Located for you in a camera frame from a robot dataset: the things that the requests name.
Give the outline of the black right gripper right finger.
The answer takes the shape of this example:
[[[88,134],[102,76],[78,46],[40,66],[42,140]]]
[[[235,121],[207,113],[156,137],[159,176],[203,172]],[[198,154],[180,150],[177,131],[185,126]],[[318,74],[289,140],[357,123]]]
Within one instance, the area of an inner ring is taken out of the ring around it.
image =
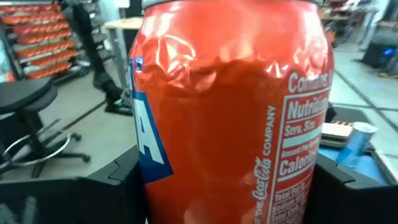
[[[382,185],[319,154],[303,224],[398,224],[398,185]]]

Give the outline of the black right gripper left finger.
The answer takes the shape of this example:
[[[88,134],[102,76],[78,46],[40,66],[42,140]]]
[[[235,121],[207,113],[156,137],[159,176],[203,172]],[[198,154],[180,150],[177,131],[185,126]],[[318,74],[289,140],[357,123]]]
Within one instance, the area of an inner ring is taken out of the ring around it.
[[[77,183],[78,224],[146,224],[136,146]]]

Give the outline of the silver blue Red Bull can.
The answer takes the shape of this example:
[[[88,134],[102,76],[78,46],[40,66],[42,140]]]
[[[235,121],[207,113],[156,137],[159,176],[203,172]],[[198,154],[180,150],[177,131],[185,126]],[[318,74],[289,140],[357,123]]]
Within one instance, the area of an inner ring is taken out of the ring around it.
[[[349,139],[337,155],[336,162],[354,169],[360,157],[364,154],[369,141],[377,131],[378,128],[372,124],[365,122],[353,123]]]

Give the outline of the red Fanta can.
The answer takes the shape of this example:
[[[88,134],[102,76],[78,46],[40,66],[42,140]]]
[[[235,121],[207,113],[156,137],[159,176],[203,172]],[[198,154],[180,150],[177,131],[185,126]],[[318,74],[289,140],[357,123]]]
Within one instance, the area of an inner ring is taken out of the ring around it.
[[[142,0],[149,224],[304,224],[333,81],[319,0]]]

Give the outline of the black office chair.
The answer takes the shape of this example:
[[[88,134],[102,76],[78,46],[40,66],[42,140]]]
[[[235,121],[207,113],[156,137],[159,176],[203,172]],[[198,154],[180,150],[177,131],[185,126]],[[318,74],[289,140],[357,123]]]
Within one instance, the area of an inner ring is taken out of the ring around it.
[[[65,152],[73,139],[81,141],[82,135],[65,130],[41,140],[40,136],[51,132],[54,123],[38,130],[30,116],[48,107],[57,97],[58,91],[50,78],[0,83],[0,115],[12,113],[22,121],[27,134],[14,141],[6,149],[0,149],[0,179],[10,170],[33,166],[31,177],[40,177],[49,159],[76,159],[90,162],[85,153]]]

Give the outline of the black computer with blue light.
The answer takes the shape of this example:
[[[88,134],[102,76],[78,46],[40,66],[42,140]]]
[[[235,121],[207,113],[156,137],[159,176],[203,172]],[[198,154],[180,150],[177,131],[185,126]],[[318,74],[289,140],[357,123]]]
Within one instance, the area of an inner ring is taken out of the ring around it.
[[[397,49],[398,45],[396,44],[380,44],[377,42],[371,42],[361,61],[372,68],[383,69],[387,67]]]

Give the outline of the person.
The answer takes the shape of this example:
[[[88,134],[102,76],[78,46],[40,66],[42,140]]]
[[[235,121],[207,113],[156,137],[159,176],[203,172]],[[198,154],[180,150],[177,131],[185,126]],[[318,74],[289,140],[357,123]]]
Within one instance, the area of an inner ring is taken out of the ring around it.
[[[108,113],[132,116],[132,108],[125,98],[124,90],[118,87],[107,73],[102,58],[96,48],[92,36],[90,14],[79,0],[58,0],[63,16],[68,21],[72,31],[81,40],[84,51],[93,69],[93,86],[105,95]]]

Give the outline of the light wooden table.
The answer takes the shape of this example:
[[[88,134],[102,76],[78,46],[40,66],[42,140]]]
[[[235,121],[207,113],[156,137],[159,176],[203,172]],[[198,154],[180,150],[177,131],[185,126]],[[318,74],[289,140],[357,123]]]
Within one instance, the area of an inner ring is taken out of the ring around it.
[[[109,42],[113,48],[116,70],[123,89],[129,89],[128,56],[126,53],[123,30],[139,30],[143,17],[131,17],[105,22],[103,27],[109,32]]]

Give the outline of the red storage rack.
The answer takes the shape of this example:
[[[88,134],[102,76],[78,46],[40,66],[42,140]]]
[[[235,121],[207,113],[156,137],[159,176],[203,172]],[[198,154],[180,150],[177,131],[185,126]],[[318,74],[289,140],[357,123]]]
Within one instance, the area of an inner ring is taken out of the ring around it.
[[[67,78],[76,43],[58,0],[0,2],[0,40],[15,80]]]

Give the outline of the cluttered workbench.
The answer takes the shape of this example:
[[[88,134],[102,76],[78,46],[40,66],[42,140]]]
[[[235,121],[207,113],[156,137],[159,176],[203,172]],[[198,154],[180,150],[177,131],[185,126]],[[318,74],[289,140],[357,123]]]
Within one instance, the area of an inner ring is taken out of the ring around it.
[[[318,11],[333,48],[355,37],[362,45],[379,12],[375,0],[323,0]]]

